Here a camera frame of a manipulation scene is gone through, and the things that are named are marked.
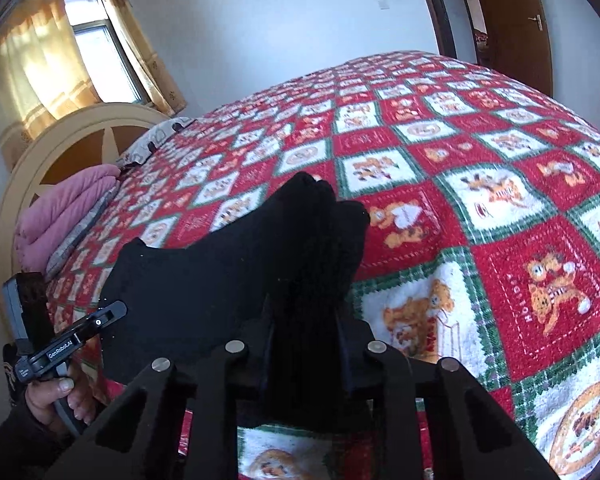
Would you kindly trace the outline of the black pants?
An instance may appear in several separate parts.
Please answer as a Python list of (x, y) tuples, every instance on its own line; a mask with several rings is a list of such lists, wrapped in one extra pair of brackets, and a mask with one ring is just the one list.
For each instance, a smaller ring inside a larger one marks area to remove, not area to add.
[(266, 400), (293, 418), (344, 403), (337, 318), (370, 215), (329, 183), (295, 174), (261, 206), (185, 248), (126, 243), (100, 293), (128, 312), (102, 334), (106, 378), (128, 384), (163, 356), (193, 364), (268, 316)]

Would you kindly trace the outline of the grey patterned pillow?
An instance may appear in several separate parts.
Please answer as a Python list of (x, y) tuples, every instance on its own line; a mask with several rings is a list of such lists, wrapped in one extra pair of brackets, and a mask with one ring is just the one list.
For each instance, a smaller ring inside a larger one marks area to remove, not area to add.
[(94, 226), (97, 219), (102, 215), (110, 202), (116, 197), (120, 183), (116, 183), (108, 190), (86, 215), (69, 231), (55, 251), (50, 255), (44, 271), (44, 281), (50, 282), (65, 266), (69, 257), (87, 236), (88, 231)]

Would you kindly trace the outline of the pink folded quilt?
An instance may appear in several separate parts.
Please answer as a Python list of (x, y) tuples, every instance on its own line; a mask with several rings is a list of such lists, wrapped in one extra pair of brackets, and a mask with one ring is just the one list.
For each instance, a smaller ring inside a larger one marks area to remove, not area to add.
[(113, 164), (91, 166), (54, 185), (20, 214), (15, 252), (20, 268), (42, 272), (52, 253), (98, 200), (119, 183)]

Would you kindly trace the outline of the red patchwork bedspread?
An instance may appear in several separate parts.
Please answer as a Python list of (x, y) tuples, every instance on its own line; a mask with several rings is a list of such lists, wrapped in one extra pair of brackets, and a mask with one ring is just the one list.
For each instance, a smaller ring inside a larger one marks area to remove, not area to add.
[(183, 247), (298, 171), (370, 214), (355, 313), (407, 356), (462, 362), (564, 479), (600, 463), (600, 133), (494, 70), (358, 58), (221, 106), (122, 182), (52, 281), (92, 312), (123, 245)]

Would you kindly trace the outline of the cream wooden headboard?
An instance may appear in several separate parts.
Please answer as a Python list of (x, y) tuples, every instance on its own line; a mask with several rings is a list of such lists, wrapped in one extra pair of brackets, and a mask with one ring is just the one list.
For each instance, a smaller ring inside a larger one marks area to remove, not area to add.
[(145, 105), (102, 103), (77, 110), (41, 133), (10, 174), (0, 207), (0, 295), (19, 271), (14, 234), (20, 214), (44, 192), (87, 167), (112, 164), (168, 116)]

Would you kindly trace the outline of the white floral pillow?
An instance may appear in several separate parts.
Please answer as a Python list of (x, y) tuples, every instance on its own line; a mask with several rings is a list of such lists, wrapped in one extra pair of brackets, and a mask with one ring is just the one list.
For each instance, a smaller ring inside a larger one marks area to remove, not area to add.
[(116, 166), (124, 168), (142, 166), (148, 158), (161, 148), (171, 136), (183, 130), (192, 120), (175, 117), (159, 122), (141, 134), (116, 160)]

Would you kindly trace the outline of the yellow curtain left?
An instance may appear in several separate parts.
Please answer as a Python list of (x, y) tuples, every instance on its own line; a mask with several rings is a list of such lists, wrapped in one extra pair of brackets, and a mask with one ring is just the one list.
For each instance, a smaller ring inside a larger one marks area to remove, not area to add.
[(21, 0), (0, 28), (0, 151), (7, 168), (59, 119), (100, 102), (65, 0)]

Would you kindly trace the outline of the yellow curtain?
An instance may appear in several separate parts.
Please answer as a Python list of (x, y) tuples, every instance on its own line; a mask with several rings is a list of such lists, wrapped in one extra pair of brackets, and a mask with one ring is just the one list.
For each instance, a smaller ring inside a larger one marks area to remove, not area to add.
[(102, 0), (102, 3), (149, 103), (169, 116), (185, 110), (186, 99), (140, 27), (130, 0)]
[(100, 102), (65, 0), (21, 0), (0, 28), (0, 151), (7, 168), (59, 119)]

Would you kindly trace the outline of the window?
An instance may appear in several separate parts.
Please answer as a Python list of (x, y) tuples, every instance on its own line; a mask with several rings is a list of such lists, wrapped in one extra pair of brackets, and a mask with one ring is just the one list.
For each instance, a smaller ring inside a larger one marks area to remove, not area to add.
[(82, 61), (102, 102), (147, 104), (148, 94), (123, 50), (102, 0), (64, 0)]

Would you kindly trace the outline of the yellow curtain right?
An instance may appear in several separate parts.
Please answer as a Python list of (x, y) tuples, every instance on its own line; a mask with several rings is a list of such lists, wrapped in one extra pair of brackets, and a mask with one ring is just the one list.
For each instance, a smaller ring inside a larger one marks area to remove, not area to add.
[(140, 27), (130, 0), (102, 0), (102, 3), (149, 103), (169, 116), (185, 110), (186, 99)]

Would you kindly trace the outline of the brown wooden door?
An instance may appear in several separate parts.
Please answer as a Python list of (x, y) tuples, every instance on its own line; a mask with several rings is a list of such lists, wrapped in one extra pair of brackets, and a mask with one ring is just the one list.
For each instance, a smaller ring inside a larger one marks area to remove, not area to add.
[[(479, 0), (488, 35), (490, 67), (553, 94), (552, 52), (541, 0)], [(540, 14), (544, 30), (528, 20)]]

